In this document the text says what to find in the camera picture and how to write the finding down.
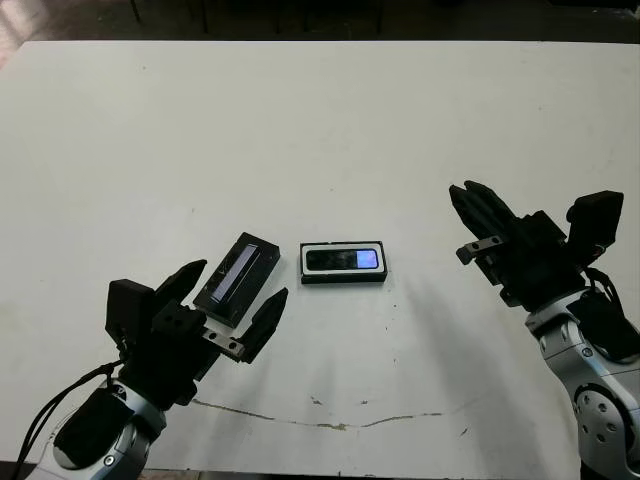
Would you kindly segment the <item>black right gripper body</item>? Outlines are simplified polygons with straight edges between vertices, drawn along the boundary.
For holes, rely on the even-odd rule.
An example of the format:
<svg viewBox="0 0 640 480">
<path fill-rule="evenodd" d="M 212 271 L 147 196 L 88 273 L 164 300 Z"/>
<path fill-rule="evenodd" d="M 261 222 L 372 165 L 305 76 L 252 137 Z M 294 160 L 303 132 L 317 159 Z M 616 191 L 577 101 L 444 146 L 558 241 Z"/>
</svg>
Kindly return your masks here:
<svg viewBox="0 0 640 480">
<path fill-rule="evenodd" d="M 566 235 L 542 211 L 486 226 L 456 250 L 460 262 L 475 263 L 509 307 L 541 308 L 585 288 Z"/>
</svg>

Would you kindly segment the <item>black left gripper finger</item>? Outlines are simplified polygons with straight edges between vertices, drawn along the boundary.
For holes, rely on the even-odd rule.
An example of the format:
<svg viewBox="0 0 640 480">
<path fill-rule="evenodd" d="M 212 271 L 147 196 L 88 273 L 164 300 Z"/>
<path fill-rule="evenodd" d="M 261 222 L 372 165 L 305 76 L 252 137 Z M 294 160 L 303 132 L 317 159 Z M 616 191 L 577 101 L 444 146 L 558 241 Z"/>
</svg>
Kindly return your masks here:
<svg viewBox="0 0 640 480">
<path fill-rule="evenodd" d="M 180 316 L 189 310 L 182 302 L 196 286 L 206 264 L 207 261 L 204 259 L 189 262 L 167 277 L 154 290 L 151 308 L 152 320 L 160 315 L 176 314 Z"/>
<path fill-rule="evenodd" d="M 287 288 L 282 288 L 269 297 L 252 317 L 251 325 L 242 335 L 243 362 L 253 362 L 275 333 L 286 306 L 288 293 Z"/>
</svg>

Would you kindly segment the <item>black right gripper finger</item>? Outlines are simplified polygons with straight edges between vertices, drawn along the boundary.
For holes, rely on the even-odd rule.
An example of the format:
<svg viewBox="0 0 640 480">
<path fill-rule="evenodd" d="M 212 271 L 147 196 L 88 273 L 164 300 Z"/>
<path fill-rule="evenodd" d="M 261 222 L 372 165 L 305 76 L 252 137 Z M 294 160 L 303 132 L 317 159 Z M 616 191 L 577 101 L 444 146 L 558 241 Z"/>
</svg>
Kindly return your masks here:
<svg viewBox="0 0 640 480">
<path fill-rule="evenodd" d="M 489 206 L 475 193 L 456 185 L 449 187 L 452 205 L 462 223 L 478 239 L 493 234 L 493 216 Z"/>
<path fill-rule="evenodd" d="M 501 197 L 490 187 L 476 181 L 466 180 L 464 182 L 466 190 L 475 193 L 491 209 L 493 216 L 493 234 L 504 232 L 516 215 L 501 199 Z"/>
</svg>

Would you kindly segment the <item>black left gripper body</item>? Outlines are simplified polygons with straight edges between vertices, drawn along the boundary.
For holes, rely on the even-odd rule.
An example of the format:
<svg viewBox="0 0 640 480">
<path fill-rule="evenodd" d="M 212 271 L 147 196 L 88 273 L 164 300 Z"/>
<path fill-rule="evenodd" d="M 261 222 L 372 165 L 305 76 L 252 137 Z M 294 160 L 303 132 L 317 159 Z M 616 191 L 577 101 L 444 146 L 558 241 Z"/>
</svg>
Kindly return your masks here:
<svg viewBox="0 0 640 480">
<path fill-rule="evenodd" d="M 157 408 L 186 405 L 219 356 L 242 361 L 247 348 L 205 327 L 204 313 L 169 302 L 129 354 L 119 380 Z"/>
</svg>

